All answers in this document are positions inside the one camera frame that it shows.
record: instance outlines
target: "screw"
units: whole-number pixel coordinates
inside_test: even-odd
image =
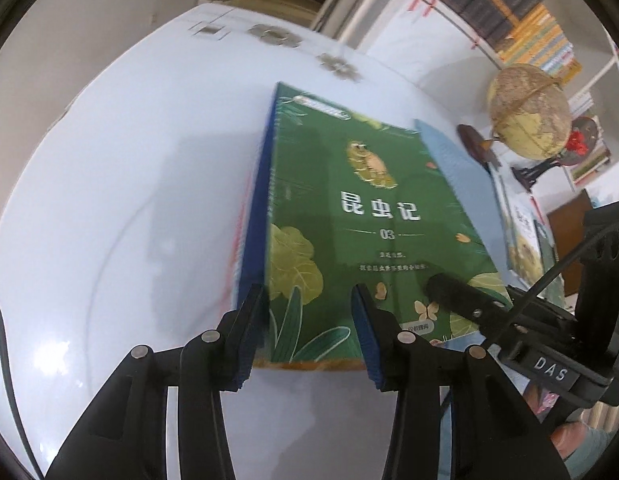
[[[483,347],[474,345],[469,347],[469,355],[471,355],[474,359],[484,359],[487,352],[485,352]]]
[[[205,343],[215,343],[220,339],[220,332],[218,330],[207,330],[202,333],[200,338],[205,341]]]
[[[149,354],[149,348],[145,345],[134,346],[134,348],[131,349],[131,356],[134,359],[142,359],[147,354]]]
[[[416,334],[409,332],[409,330],[403,330],[403,332],[398,333],[398,340],[406,345],[411,345],[411,343],[416,341]]]

